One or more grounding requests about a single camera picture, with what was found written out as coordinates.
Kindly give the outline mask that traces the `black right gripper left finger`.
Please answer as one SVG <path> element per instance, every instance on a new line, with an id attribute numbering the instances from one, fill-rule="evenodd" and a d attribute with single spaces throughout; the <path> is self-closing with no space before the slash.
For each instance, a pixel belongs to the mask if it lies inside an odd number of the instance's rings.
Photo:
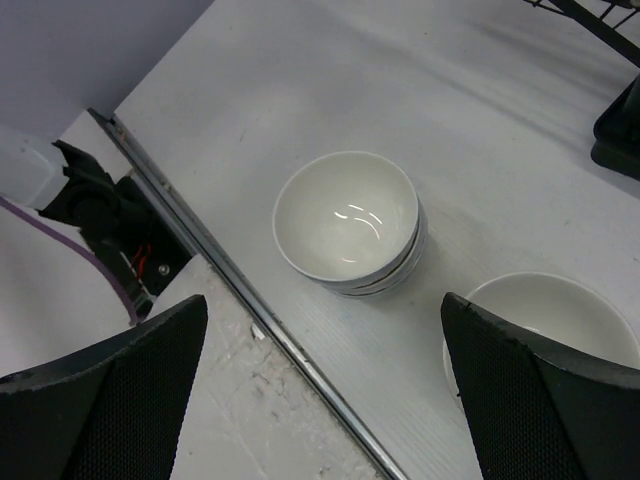
<path id="1" fill-rule="evenodd" d="M 193 295 L 2 377 L 2 478 L 170 478 L 207 323 L 206 300 Z"/>

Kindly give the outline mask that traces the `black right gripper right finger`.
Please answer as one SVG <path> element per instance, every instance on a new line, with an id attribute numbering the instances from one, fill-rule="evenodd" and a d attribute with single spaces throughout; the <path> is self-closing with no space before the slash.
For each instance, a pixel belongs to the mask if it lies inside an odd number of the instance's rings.
<path id="1" fill-rule="evenodd" d="M 636 479 L 639 371 L 449 292 L 441 323 L 485 479 Z"/>

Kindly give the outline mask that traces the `beige floral bowl back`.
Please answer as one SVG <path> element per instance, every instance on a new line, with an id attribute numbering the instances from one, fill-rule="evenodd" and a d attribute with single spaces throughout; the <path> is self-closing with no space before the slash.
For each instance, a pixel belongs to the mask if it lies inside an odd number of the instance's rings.
<path id="1" fill-rule="evenodd" d="M 575 280 L 515 272 L 489 280 L 465 298 L 504 320 L 586 354 L 639 367 L 639 340 L 605 297 Z"/>

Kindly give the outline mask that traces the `white bowl back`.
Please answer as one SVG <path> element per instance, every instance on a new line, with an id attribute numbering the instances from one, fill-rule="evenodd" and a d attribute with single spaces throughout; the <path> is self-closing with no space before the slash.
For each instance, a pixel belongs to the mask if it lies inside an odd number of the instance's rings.
<path id="1" fill-rule="evenodd" d="M 272 231 L 294 270 L 341 284 L 368 280 L 404 256 L 421 216 L 417 192 L 398 165 L 344 151 L 310 162 L 287 181 Z"/>

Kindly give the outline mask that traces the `white bowl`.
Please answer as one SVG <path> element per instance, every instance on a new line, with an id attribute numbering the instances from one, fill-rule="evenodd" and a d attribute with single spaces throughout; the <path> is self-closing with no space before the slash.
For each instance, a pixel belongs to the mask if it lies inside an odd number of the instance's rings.
<path id="1" fill-rule="evenodd" d="M 368 280 L 404 256 L 421 216 L 417 192 L 398 165 L 344 151 L 310 162 L 287 181 L 272 231 L 294 270 L 341 284 Z"/>
<path id="2" fill-rule="evenodd" d="M 323 283 L 328 291 L 350 298 L 365 298 L 380 295 L 405 281 L 417 266 L 426 245 L 428 220 L 421 201 L 418 201 L 418 220 L 409 250 L 386 274 L 368 284 Z"/>
<path id="3" fill-rule="evenodd" d="M 428 220 L 426 216 L 422 215 L 418 222 L 415 239 L 408 254 L 391 273 L 371 285 L 352 291 L 339 292 L 338 295 L 345 298 L 364 299 L 387 294 L 399 287 L 409 279 L 421 260 L 427 243 L 427 232 Z"/>

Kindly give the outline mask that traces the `white bowl front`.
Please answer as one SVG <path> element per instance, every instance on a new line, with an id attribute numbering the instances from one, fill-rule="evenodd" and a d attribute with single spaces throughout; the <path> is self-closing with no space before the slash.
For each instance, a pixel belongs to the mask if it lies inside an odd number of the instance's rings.
<path id="1" fill-rule="evenodd" d="M 364 299 L 387 294 L 399 287 L 409 279 L 421 260 L 427 243 L 427 232 L 428 220 L 426 216 L 422 215 L 418 222 L 415 239 L 408 254 L 391 273 L 371 285 L 352 291 L 339 292 L 338 295 L 345 298 Z"/>

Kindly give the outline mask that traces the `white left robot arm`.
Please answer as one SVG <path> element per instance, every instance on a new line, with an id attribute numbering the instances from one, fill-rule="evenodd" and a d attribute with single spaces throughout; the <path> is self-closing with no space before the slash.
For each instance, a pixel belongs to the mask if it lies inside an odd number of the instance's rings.
<path id="1" fill-rule="evenodd" d="M 7 125 L 1 127 L 1 195 L 98 239 L 119 226 L 115 184 L 94 157 Z"/>

